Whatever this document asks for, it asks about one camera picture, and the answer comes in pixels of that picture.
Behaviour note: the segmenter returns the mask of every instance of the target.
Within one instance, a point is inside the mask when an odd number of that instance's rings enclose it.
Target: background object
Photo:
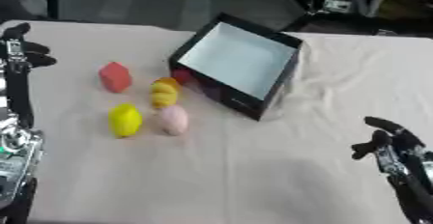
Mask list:
[[[10,19],[57,19],[59,17],[59,0],[44,0],[45,14],[31,14],[19,0],[0,0],[0,24]]]

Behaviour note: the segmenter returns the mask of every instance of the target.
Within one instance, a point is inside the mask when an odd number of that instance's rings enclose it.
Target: red block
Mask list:
[[[102,68],[100,78],[103,86],[113,93],[123,92],[132,82],[128,69],[116,62],[109,63]]]

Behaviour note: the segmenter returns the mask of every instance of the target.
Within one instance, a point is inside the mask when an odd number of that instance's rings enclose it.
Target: table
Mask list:
[[[4,25],[11,26],[18,21]],[[433,148],[433,43],[429,39],[294,34],[305,41],[284,116],[255,122],[189,89],[185,136],[154,126],[149,86],[190,36],[156,27],[31,22],[27,39],[56,66],[34,70],[31,97],[47,154],[31,218],[54,223],[408,223],[373,158],[366,115],[398,122]],[[97,76],[130,68],[124,94]],[[130,101],[146,116],[115,139],[106,116]]]

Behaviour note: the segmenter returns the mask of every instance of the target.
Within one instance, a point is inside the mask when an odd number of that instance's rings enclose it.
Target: pink ball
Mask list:
[[[158,113],[159,125],[170,135],[181,135],[188,128],[188,114],[180,105],[171,105]]]

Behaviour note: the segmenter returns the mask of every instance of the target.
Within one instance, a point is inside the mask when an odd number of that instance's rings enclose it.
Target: equipment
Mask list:
[[[28,23],[7,29],[0,37],[0,223],[26,223],[43,155],[43,133],[33,129],[28,74],[50,66],[43,45],[25,42]]]
[[[370,142],[352,146],[352,158],[374,154],[411,223],[433,223],[433,153],[403,126],[372,117],[365,123],[379,129]]]

